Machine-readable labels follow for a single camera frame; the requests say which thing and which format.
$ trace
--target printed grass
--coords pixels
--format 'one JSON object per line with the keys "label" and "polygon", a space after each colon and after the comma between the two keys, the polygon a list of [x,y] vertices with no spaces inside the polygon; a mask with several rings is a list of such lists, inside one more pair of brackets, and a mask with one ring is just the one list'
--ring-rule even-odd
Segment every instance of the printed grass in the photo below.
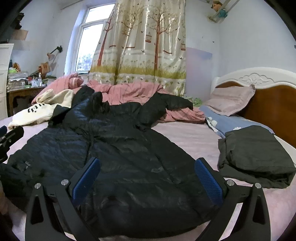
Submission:
{"label": "printed grass", "polygon": [[166,68],[159,67],[154,73],[154,68],[151,66],[130,66],[122,65],[119,70],[114,65],[101,65],[92,66],[91,72],[101,73],[115,73],[118,74],[139,74],[139,75],[155,75],[166,79],[185,79],[186,71],[175,70],[174,72],[168,71]]}

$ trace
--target printed birdcage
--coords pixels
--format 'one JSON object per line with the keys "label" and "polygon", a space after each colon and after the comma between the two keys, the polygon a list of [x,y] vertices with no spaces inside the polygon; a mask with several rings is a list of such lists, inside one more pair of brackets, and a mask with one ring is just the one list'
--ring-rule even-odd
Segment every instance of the printed birdcage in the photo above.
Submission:
{"label": "printed birdcage", "polygon": [[186,45],[184,41],[181,43],[181,50],[185,51],[186,50]]}
{"label": "printed birdcage", "polygon": [[146,34],[145,42],[151,43],[151,39],[152,39],[152,36],[151,36],[151,34],[149,32],[148,34]]}

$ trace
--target blue gripper pad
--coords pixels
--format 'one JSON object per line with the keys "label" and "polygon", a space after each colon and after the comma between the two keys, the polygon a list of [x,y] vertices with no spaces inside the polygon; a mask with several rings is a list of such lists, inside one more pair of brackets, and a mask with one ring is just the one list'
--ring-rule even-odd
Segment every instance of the blue gripper pad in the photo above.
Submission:
{"label": "blue gripper pad", "polygon": [[7,127],[6,126],[2,126],[0,128],[0,137],[4,136],[7,133]]}
{"label": "blue gripper pad", "polygon": [[95,179],[101,170],[101,164],[98,158],[92,157],[84,168],[77,171],[71,178],[71,187],[69,187],[69,194],[72,196],[73,206],[78,206],[85,199]]}
{"label": "blue gripper pad", "polygon": [[223,203],[222,189],[200,159],[195,161],[194,170],[212,203],[221,206]]}

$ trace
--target bed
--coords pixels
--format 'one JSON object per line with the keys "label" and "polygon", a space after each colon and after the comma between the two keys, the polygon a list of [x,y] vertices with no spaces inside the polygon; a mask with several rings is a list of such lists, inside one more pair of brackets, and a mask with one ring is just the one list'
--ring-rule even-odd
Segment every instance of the bed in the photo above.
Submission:
{"label": "bed", "polygon": [[[212,91],[214,88],[234,85],[249,86],[250,84],[254,84],[257,91],[248,106],[244,108],[239,115],[272,128],[276,134],[277,140],[282,144],[296,164],[296,149],[294,148],[296,146],[296,138],[291,131],[293,120],[296,118],[296,112],[293,109],[294,106],[296,106],[296,100],[293,99],[296,94],[296,74],[276,68],[250,68],[239,70],[223,77],[215,78],[212,82]],[[10,121],[11,118],[4,119],[0,121],[0,125],[7,126]],[[24,127],[24,137],[11,147],[8,155],[21,149],[30,137],[39,133],[46,127],[47,123]],[[218,150],[218,139],[220,137],[206,124],[183,122],[158,123],[153,129],[169,138],[170,141],[177,144],[194,159],[204,157],[210,166],[214,170],[217,170],[217,161],[220,154]],[[235,179],[234,181],[238,185],[250,185]],[[295,227],[293,221],[296,218],[293,218],[293,216],[296,213],[296,205],[294,205],[294,200],[296,198],[296,179],[292,181],[288,188],[264,189],[264,193],[270,215],[271,240],[286,240],[286,238],[291,235],[290,230]],[[221,240],[230,234],[240,208],[241,205],[238,204]],[[207,223],[204,223],[187,233],[159,240],[193,241],[199,236],[206,225]],[[22,224],[21,222],[16,231],[18,237],[21,238],[23,236],[23,231],[24,223]],[[101,240],[135,239],[120,236]]]}

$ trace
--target hanging doll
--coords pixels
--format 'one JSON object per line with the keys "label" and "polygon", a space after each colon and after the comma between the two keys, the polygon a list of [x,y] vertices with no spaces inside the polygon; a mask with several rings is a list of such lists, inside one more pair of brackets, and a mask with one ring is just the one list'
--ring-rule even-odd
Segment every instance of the hanging doll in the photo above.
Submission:
{"label": "hanging doll", "polygon": [[[220,1],[213,1],[213,5],[211,6],[212,9],[214,9],[216,12],[219,11],[219,9],[222,7],[222,3]],[[226,18],[227,17],[227,12],[225,9],[222,9],[219,14],[219,18]]]}

